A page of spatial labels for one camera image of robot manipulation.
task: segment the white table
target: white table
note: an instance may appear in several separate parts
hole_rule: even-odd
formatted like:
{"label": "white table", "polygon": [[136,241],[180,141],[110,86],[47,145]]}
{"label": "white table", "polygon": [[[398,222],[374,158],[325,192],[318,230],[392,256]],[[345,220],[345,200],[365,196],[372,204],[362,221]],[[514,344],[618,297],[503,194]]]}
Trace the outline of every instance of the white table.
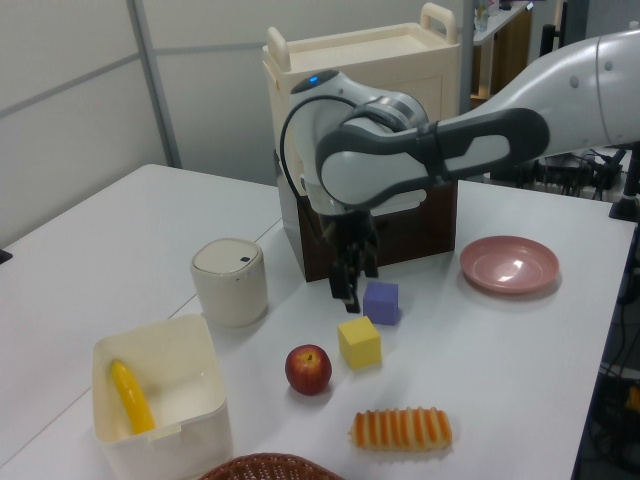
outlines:
{"label": "white table", "polygon": [[[174,183],[181,191],[179,176]],[[268,315],[245,329],[212,329],[235,455],[293,453],[350,480],[570,477],[634,225],[609,219],[601,202],[478,183],[460,183],[458,205],[455,252],[380,269],[381,281],[399,284],[402,318],[380,328],[382,365],[359,372],[337,346],[338,323],[354,315],[326,281],[304,282],[280,224],[260,238]],[[561,264],[556,288],[503,298],[469,285],[460,251],[496,234],[550,247]],[[199,311],[194,298],[176,315]],[[334,367],[329,391],[314,398],[292,392],[284,375],[287,353],[307,342],[323,346]],[[88,371],[89,358],[80,368]],[[431,405],[451,418],[445,452],[370,453],[347,438],[357,411]],[[0,479],[113,479],[91,415],[87,391]]]}
{"label": "white table", "polygon": [[531,2],[511,2],[511,10],[498,10],[490,15],[487,29],[484,32],[476,30],[473,36],[473,46],[480,47],[480,70],[478,98],[487,99],[491,96],[491,71],[493,67],[493,38],[498,31],[513,20]]}
{"label": "white table", "polygon": [[25,236],[0,265],[0,465],[89,388],[97,340],[167,318],[205,244],[257,239],[277,189],[150,165]]}

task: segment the yellow banana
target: yellow banana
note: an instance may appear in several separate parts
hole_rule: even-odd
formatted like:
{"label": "yellow banana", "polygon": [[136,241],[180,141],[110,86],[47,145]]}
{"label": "yellow banana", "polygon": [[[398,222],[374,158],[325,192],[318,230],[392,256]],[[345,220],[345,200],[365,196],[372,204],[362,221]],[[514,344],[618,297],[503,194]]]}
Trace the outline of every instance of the yellow banana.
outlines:
{"label": "yellow banana", "polygon": [[121,361],[114,360],[111,363],[111,377],[131,421],[133,433],[142,433],[156,428],[147,399],[133,372]]}

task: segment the brown box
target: brown box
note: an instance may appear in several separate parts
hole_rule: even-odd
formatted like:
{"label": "brown box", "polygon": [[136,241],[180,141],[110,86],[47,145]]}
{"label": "brown box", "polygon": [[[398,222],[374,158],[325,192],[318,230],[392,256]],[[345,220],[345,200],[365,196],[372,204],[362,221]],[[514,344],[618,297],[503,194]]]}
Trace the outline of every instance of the brown box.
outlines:
{"label": "brown box", "polygon": [[[284,230],[304,278],[307,282],[327,278],[335,251],[314,238],[307,218],[314,222],[315,231],[321,232],[318,215],[307,197],[302,197],[302,206],[298,206],[277,157],[276,172]],[[427,199],[414,209],[374,217],[379,240],[378,266],[452,251],[457,200],[458,185],[454,182],[428,189]]]}

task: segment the box handle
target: box handle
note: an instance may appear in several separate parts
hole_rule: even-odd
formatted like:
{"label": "box handle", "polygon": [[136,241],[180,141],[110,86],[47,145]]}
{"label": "box handle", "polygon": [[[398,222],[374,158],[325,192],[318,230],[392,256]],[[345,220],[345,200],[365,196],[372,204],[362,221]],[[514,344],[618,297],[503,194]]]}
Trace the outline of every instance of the box handle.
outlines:
{"label": "box handle", "polygon": [[267,51],[280,66],[280,70],[283,72],[291,71],[289,45],[287,45],[287,41],[275,27],[269,27],[267,30]]}
{"label": "box handle", "polygon": [[435,18],[444,25],[447,43],[455,45],[458,43],[458,27],[456,26],[456,17],[451,10],[447,10],[435,3],[425,3],[420,13],[420,26],[429,30],[431,28],[431,19]]}

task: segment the toy fruit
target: toy fruit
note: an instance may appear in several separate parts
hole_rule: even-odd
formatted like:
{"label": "toy fruit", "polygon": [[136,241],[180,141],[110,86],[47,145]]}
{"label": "toy fruit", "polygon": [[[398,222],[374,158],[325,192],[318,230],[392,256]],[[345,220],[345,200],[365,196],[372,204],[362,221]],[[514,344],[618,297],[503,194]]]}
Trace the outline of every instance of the toy fruit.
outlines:
{"label": "toy fruit", "polygon": [[317,395],[329,384],[332,368],[327,353],[317,345],[294,348],[284,366],[287,380],[303,395]]}
{"label": "toy fruit", "polygon": [[121,361],[114,360],[111,363],[111,377],[131,421],[133,433],[156,428],[147,399],[133,372]]}

